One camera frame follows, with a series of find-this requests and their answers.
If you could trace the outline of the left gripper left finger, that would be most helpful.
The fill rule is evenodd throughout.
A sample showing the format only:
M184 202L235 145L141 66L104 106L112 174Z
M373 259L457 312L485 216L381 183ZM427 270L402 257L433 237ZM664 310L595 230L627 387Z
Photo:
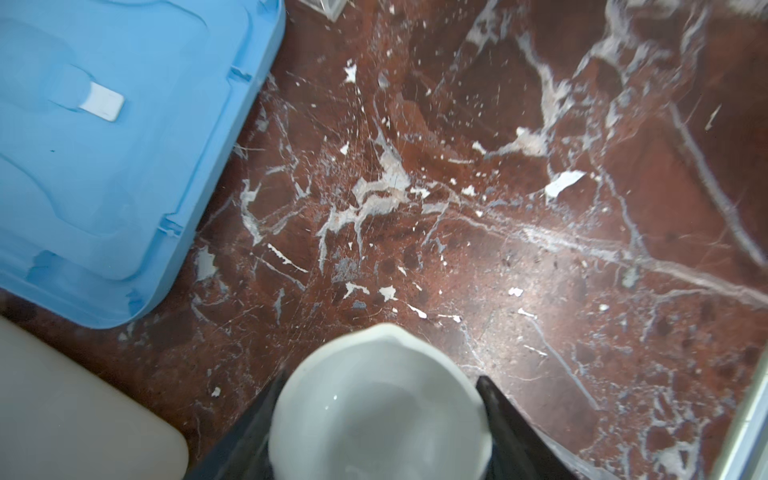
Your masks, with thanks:
M289 373L281 369L226 435L183 479L274 479L268 456L269 434L276 403L288 377Z

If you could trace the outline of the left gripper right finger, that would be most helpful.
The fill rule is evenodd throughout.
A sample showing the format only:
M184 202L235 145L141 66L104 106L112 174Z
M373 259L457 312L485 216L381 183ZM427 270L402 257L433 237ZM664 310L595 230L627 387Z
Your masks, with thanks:
M480 376L476 389L485 405L493 440L486 479L577 478L538 436L490 377Z

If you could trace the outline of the white ceramic dish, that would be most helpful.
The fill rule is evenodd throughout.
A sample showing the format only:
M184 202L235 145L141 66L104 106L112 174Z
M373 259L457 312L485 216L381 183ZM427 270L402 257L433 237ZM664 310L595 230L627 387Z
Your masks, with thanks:
M318 348L290 375L268 441L277 479L482 479L492 454L475 386L390 323Z

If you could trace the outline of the white plastic storage bin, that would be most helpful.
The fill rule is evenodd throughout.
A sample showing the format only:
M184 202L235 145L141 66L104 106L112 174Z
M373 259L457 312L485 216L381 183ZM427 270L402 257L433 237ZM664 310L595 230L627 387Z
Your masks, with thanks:
M4 479L181 479L183 435L7 319L1 321Z

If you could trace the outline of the clear test tube rack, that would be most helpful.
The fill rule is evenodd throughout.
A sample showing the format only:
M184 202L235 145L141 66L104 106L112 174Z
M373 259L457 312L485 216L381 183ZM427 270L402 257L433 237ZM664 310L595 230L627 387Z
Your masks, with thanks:
M335 22L341 15L346 0L301 0L301 3Z

